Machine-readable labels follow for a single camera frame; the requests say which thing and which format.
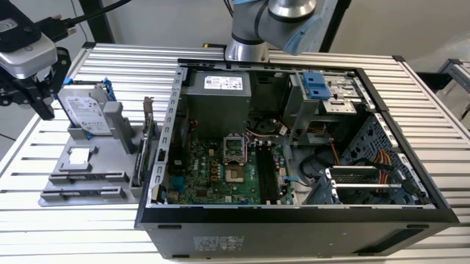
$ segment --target case label sticker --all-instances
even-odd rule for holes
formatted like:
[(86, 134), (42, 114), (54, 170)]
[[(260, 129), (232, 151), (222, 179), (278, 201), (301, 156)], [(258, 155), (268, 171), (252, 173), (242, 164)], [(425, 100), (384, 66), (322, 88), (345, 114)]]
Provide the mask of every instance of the case label sticker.
[(241, 91), (244, 90), (244, 79), (242, 77), (208, 76), (205, 89)]
[(194, 244), (198, 251), (241, 251), (245, 236), (196, 236)]

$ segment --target side panel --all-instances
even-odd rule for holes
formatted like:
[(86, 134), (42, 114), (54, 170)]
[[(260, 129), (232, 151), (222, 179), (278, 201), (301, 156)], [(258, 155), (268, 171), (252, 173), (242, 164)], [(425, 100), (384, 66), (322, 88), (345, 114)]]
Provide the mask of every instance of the side panel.
[(447, 228), (435, 223), (143, 224), (165, 258), (389, 255)]

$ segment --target expansion slot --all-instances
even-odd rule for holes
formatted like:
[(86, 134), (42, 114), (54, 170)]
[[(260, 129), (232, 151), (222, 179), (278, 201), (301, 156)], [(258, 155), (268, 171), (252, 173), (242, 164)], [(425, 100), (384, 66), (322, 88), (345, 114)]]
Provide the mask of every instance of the expansion slot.
[(257, 146), (257, 166), (262, 204), (277, 204), (278, 187), (272, 146)]

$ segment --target black bracket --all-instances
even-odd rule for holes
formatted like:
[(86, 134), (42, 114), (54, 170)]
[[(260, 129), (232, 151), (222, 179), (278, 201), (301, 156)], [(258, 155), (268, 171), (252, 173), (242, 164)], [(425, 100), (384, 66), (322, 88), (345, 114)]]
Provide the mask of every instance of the black bracket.
[(425, 73), (417, 72), (420, 78), (427, 83), (428, 87), (437, 93), (440, 90), (445, 89), (453, 78), (448, 73)]

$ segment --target slotted aluminum surface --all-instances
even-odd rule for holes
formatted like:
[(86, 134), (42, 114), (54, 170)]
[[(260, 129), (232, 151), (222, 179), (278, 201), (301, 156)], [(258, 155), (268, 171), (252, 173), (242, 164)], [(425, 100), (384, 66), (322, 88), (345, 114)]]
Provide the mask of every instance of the slotted aluminum surface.
[[(114, 82), (125, 116), (143, 121), (142, 99), (155, 98), (164, 119), (178, 58), (224, 59), (222, 49), (97, 45), (82, 50), (71, 76)], [(389, 257), (218, 260), (226, 263), (369, 262), (469, 263), (470, 144), (469, 135), (416, 79), (407, 63), (388, 56), (272, 52), (272, 62), (361, 67), (389, 105), (415, 150), (463, 222)], [(49, 173), (69, 139), (67, 117), (33, 119), (0, 162), (0, 263), (110, 262), (165, 260), (143, 231), (134, 230), (138, 205), (47, 207), (38, 205)]]

